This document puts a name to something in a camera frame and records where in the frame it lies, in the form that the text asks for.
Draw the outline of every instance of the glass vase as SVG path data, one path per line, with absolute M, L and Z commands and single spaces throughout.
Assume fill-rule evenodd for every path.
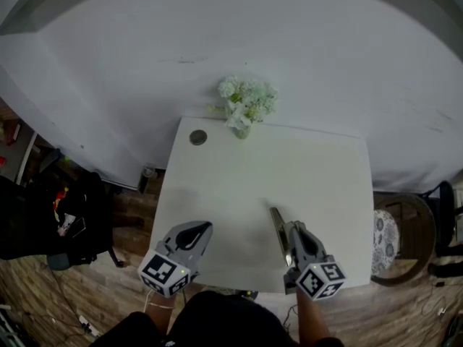
M 250 127 L 247 127 L 247 128 L 244 129 L 244 130 L 238 130 L 238 129 L 232 127 L 231 130 L 233 131 L 233 133 L 235 134 L 235 136 L 236 136 L 238 139 L 241 139 L 241 140 L 246 139 L 246 138 L 249 136 L 249 133 L 251 132 L 251 128 L 250 128 Z

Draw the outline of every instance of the human arm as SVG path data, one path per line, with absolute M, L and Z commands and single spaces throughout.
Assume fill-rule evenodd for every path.
M 152 319 L 162 336 L 167 335 L 167 328 L 169 327 L 172 310 L 175 307 L 176 297 L 177 295 L 164 298 L 154 293 L 146 306 L 145 313 Z
M 330 338 L 330 331 L 318 305 L 299 288 L 297 289 L 297 314 L 301 346 L 314 347 L 318 341 Z

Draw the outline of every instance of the patterned cushion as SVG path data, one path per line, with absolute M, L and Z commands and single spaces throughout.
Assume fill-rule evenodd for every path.
M 375 211 L 373 230 L 372 275 L 389 268 L 399 249 L 399 229 L 392 215 L 385 210 Z

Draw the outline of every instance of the white backdrop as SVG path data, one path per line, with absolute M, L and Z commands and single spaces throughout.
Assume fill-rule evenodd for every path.
M 238 74 L 279 89 L 269 124 L 365 137 L 376 188 L 425 189 L 462 168 L 463 64 L 383 1 L 83 0 L 49 22 L 65 1 L 31 20 L 140 163 L 165 167 L 180 117 L 211 116 L 218 81 Z M 410 3 L 455 29 L 431 0 Z

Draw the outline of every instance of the white cable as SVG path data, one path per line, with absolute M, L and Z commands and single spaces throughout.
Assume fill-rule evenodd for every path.
M 154 304 L 153 302 L 150 302 L 149 305 L 159 307 L 160 309 L 174 309 L 175 308 L 175 307 L 169 307 L 169 306 L 162 306 L 161 304 Z
M 146 307 L 148 305 L 148 297 L 153 293 L 153 289 L 151 289 L 148 294 L 146 295 L 146 300 L 145 300 L 145 307 L 143 307 L 143 312 L 146 311 Z

